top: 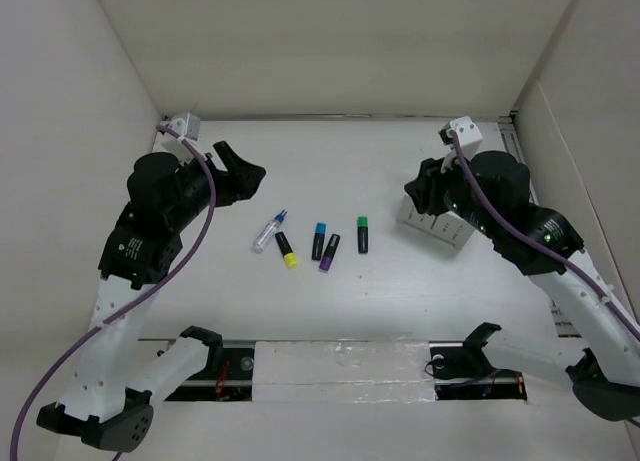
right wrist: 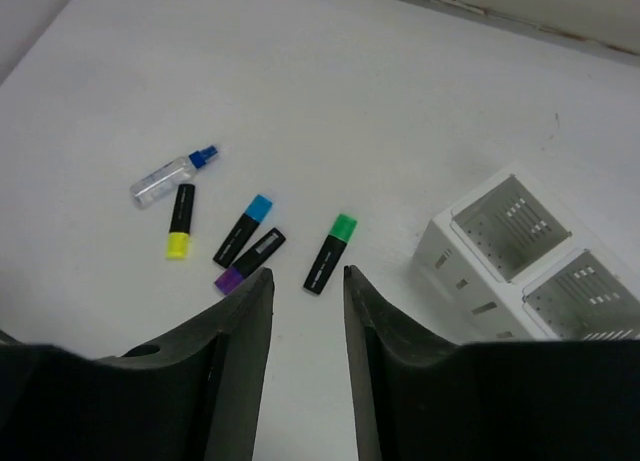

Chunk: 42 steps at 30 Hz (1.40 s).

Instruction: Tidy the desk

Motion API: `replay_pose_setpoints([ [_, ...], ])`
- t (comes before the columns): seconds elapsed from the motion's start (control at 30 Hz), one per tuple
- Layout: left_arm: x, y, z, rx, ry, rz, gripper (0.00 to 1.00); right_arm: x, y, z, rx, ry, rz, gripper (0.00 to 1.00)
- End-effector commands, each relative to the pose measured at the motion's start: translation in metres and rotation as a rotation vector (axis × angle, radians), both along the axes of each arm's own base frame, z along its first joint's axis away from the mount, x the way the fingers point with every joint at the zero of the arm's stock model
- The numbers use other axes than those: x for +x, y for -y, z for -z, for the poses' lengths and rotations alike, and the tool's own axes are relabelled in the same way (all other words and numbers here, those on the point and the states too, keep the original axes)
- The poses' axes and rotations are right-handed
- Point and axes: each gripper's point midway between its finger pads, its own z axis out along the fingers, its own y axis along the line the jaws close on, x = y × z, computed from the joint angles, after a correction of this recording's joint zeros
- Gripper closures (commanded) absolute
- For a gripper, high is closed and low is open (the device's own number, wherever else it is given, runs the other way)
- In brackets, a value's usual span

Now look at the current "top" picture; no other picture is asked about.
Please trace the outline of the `blue cap highlighter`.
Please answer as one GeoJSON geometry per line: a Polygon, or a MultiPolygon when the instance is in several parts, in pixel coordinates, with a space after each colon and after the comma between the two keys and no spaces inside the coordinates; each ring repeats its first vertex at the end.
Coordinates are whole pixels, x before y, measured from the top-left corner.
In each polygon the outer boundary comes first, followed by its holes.
{"type": "Polygon", "coordinates": [[[316,224],[313,244],[312,244],[312,254],[311,259],[313,261],[320,261],[322,259],[322,255],[324,252],[324,242],[326,235],[326,224],[319,222],[316,224]]]}

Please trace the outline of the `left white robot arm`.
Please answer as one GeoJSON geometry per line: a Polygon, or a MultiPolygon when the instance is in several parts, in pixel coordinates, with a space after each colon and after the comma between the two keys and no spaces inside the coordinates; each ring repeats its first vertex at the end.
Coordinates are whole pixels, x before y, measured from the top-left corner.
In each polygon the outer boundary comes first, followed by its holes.
{"type": "Polygon", "coordinates": [[[222,368],[220,334],[190,326],[147,368],[133,368],[151,303],[204,240],[218,207],[253,197],[266,175],[225,141],[214,144],[224,164],[189,143],[188,162],[168,152],[139,158],[127,180],[129,200],[107,238],[89,331],[72,347],[81,354],[74,380],[59,401],[39,410],[39,427],[77,437],[115,455],[147,436],[155,408],[188,378],[222,368]]]}

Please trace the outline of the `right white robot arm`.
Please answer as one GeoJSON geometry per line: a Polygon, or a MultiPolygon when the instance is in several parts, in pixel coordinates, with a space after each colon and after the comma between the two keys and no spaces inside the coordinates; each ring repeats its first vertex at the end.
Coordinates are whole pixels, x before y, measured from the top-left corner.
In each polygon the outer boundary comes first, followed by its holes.
{"type": "Polygon", "coordinates": [[[486,236],[496,253],[556,303],[587,344],[563,348],[484,322],[454,357],[434,363],[435,377],[519,371],[572,391],[602,419],[639,420],[639,326],[599,277],[569,221],[531,202],[525,165],[500,151],[481,152],[466,166],[426,159],[405,191],[419,213],[452,212],[486,236]]]}

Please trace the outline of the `green cap highlighter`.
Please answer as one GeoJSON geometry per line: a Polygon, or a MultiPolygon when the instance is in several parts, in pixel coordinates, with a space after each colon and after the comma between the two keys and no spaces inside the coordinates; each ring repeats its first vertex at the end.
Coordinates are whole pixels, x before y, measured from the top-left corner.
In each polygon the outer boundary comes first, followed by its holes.
{"type": "Polygon", "coordinates": [[[359,216],[357,219],[357,248],[359,254],[369,252],[369,226],[366,216],[359,216]]]}

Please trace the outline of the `purple cap highlighter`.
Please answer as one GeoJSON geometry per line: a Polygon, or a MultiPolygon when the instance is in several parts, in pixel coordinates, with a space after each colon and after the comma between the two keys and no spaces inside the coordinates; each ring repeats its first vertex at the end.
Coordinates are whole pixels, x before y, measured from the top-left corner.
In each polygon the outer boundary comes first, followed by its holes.
{"type": "Polygon", "coordinates": [[[319,269],[321,271],[328,272],[330,270],[332,262],[336,255],[336,251],[339,246],[340,240],[341,240],[340,235],[338,234],[331,235],[320,260],[319,269]]]}

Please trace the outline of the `yellow cap highlighter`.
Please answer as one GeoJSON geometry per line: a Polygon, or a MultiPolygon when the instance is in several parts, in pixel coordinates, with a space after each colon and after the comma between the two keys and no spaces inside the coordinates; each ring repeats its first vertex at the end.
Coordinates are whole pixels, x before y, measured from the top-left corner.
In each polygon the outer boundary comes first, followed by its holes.
{"type": "Polygon", "coordinates": [[[298,259],[284,232],[275,233],[275,240],[283,257],[284,263],[288,269],[295,268],[298,265],[298,259]]]}

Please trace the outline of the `clear blue correction pen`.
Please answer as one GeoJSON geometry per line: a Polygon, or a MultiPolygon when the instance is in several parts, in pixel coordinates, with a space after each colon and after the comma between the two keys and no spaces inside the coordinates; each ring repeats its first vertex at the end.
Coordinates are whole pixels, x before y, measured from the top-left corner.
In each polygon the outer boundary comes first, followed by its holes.
{"type": "Polygon", "coordinates": [[[287,214],[288,212],[286,210],[282,210],[264,226],[253,242],[252,249],[255,253],[262,253],[265,250],[274,238],[276,232],[280,229],[287,214]]]}

